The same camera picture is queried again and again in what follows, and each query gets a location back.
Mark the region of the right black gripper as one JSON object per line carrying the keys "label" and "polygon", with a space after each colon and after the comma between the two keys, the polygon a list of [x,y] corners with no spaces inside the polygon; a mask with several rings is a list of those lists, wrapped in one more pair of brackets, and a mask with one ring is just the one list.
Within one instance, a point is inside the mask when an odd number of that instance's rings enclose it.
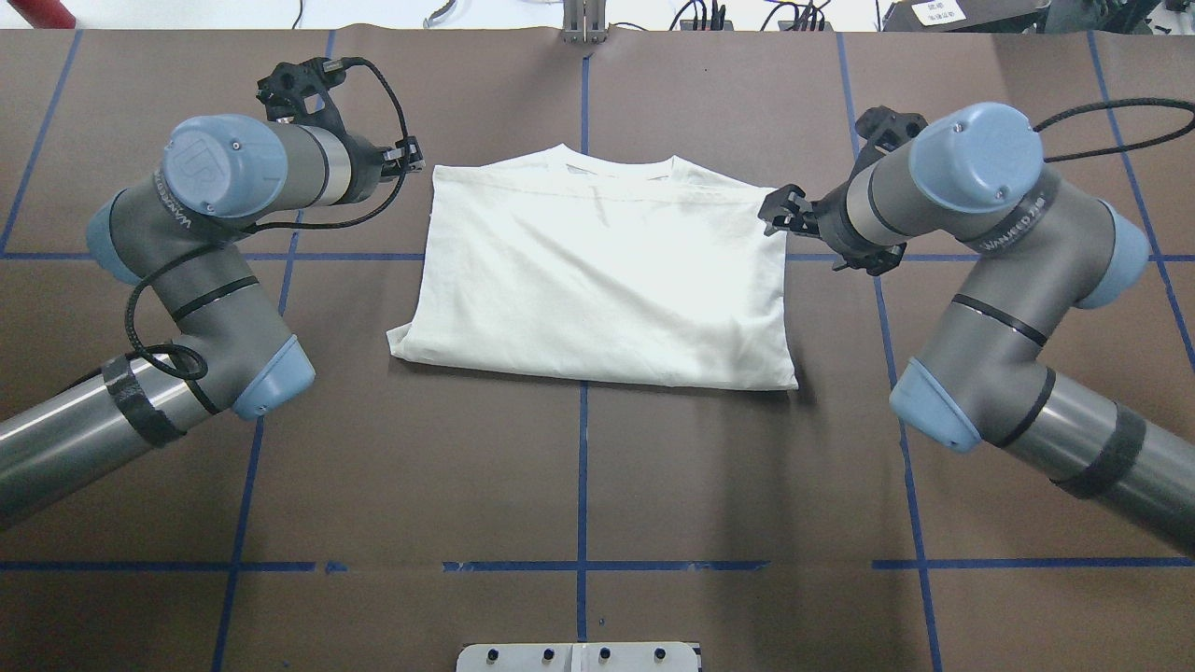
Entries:
{"label": "right black gripper", "polygon": [[836,187],[819,201],[808,201],[799,187],[782,187],[765,196],[758,216],[765,236],[786,232],[823,242],[839,255],[833,271],[850,268],[880,276],[897,268],[907,245],[868,242],[848,218],[848,187]]}

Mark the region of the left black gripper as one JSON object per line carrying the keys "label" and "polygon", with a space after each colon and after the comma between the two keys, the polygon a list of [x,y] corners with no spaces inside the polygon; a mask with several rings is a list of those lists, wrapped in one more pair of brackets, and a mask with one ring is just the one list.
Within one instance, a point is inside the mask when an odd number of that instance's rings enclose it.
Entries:
{"label": "left black gripper", "polygon": [[350,158],[351,178],[347,187],[347,200],[362,203],[374,194],[376,187],[419,172],[425,166],[423,149],[417,136],[407,135],[392,147],[380,147],[361,135],[347,136],[347,154]]}

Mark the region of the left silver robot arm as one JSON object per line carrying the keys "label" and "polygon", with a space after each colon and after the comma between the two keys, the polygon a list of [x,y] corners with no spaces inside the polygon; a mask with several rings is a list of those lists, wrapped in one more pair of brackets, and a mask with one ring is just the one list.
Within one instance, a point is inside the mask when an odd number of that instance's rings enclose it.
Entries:
{"label": "left silver robot arm", "polygon": [[233,410],[251,421],[315,381],[295,332],[235,243],[262,216],[361,203],[424,165],[406,133],[380,147],[311,123],[184,120],[149,178],[87,226],[94,262],[133,286],[131,350],[4,422],[4,529]]}

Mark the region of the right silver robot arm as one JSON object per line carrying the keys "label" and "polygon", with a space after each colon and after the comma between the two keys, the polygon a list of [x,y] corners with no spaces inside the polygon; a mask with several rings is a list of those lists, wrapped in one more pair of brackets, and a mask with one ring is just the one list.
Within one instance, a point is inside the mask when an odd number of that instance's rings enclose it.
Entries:
{"label": "right silver robot arm", "polygon": [[848,179],[814,201],[782,187],[758,216],[766,234],[819,239],[839,269],[872,276],[932,232],[978,255],[893,384],[893,413],[962,454],[989,442],[1189,556],[1191,442],[1038,360],[1064,314],[1107,306],[1141,277],[1144,231],[1064,179],[1015,106],[981,102],[934,122],[872,106],[854,132],[865,145]]}

